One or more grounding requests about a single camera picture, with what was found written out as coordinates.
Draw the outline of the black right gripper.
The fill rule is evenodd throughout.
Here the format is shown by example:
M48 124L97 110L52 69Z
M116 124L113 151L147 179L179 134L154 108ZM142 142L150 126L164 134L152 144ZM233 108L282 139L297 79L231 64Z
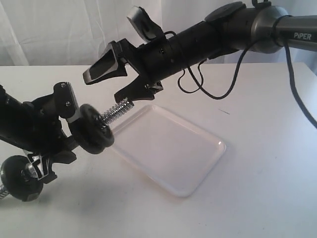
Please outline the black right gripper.
M162 91L161 80L195 65L213 54L213 27L210 24L196 24L169 39L162 37L135 48L133 59L139 60L145 77L138 75L130 84L115 93L116 102L152 101ZM119 42L110 42L102 56L84 73L86 85L103 80L127 76L125 63L121 60L122 48Z

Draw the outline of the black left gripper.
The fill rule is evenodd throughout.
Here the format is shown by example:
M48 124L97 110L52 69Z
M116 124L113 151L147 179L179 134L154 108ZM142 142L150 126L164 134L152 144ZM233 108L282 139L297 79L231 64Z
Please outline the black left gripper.
M65 119L73 123L80 119L79 109L67 109ZM23 179L48 184L57 178L53 164L69 165L76 160L74 138L62 130L53 93L31 102L19 102L0 89L0 138L23 149L26 165Z

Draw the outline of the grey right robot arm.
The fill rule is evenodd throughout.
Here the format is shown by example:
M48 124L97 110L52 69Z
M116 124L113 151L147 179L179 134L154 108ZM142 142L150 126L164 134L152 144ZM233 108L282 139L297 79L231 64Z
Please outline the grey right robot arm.
M239 50L273 54L285 43L302 50L317 49L316 16L291 16L267 0L253 1L251 8L240 1L224 5L178 34L164 32L139 6L132 8L128 20L144 43L138 47L126 39L108 43L100 59L83 74L91 85L126 76L125 67L130 65L138 76L115 94L116 102L153 100L162 90L162 80L203 60Z

